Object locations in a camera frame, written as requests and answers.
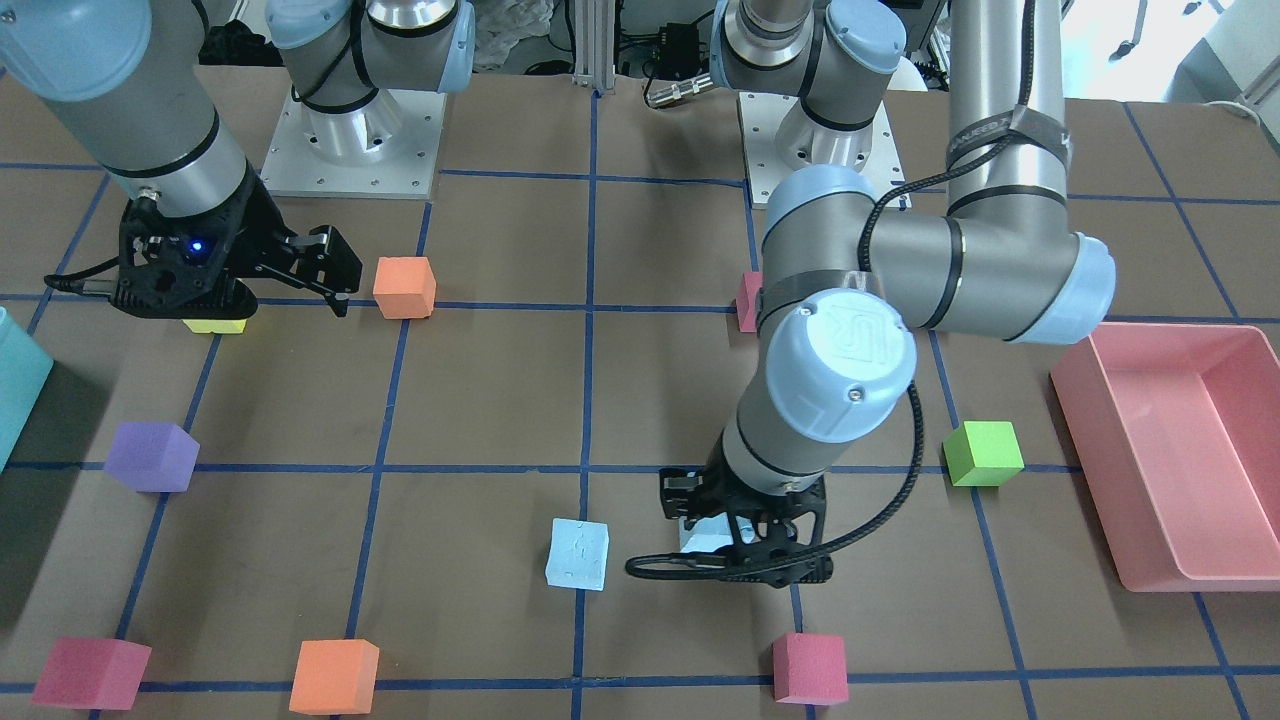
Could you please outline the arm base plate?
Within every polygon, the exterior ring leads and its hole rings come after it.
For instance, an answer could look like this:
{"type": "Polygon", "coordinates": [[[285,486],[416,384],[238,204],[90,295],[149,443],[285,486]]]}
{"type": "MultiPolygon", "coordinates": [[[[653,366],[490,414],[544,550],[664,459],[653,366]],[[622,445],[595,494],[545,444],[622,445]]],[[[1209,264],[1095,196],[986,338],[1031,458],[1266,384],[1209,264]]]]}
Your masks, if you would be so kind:
{"type": "Polygon", "coordinates": [[[741,92],[739,118],[755,209],[764,209],[777,184],[812,164],[844,165],[860,172],[877,197],[905,182],[883,104],[869,126],[845,132],[818,126],[799,106],[796,97],[741,92]]]}
{"type": "Polygon", "coordinates": [[[426,201],[447,100],[383,90],[352,113],[326,114],[287,99],[260,177],[275,197],[426,201]]]}

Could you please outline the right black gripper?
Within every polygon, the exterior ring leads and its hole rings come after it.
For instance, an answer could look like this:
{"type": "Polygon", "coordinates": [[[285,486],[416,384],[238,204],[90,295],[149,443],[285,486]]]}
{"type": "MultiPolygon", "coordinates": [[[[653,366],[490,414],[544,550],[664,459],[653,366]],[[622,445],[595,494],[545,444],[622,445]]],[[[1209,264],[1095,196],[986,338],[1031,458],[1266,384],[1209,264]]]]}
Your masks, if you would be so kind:
{"type": "Polygon", "coordinates": [[[334,225],[292,236],[259,179],[195,217],[164,217],[152,199],[125,205],[111,305],[143,319],[246,319],[246,278],[307,290],[346,318],[364,264],[334,225]]]}

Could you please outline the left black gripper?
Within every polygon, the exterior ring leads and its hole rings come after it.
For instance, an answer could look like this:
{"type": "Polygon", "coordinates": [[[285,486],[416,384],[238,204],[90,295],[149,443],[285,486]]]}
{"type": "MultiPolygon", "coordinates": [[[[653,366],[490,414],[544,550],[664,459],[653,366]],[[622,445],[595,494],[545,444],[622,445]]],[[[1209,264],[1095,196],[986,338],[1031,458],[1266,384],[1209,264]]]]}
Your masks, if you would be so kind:
{"type": "Polygon", "coordinates": [[[758,583],[773,588],[820,584],[832,578],[829,553],[818,555],[809,544],[823,541],[826,524],[826,479],[800,492],[764,495],[740,480],[727,466],[708,465],[699,471],[681,468],[659,470],[660,509],[668,520],[692,527],[704,518],[726,514],[733,542],[767,541],[781,527],[787,546],[750,544],[726,551],[727,575],[722,582],[758,583]]]}

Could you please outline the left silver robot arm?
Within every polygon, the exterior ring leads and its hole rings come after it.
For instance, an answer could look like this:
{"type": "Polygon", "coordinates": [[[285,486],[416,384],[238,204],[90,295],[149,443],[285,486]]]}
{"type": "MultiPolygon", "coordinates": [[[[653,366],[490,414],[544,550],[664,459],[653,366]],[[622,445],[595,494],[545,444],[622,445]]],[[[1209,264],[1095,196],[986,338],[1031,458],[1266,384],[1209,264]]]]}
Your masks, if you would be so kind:
{"type": "Polygon", "coordinates": [[[954,1],[943,170],[877,195],[810,160],[774,190],[760,246],[756,370],[698,471],[664,469],[660,502],[710,552],[627,560],[640,579],[822,583],[832,556],[886,524],[924,452],[915,329],[1073,345],[1110,310],[1107,246],[1068,228],[1059,1],[954,1]],[[870,520],[823,539],[826,473],[905,398],[908,474],[870,520]]]}

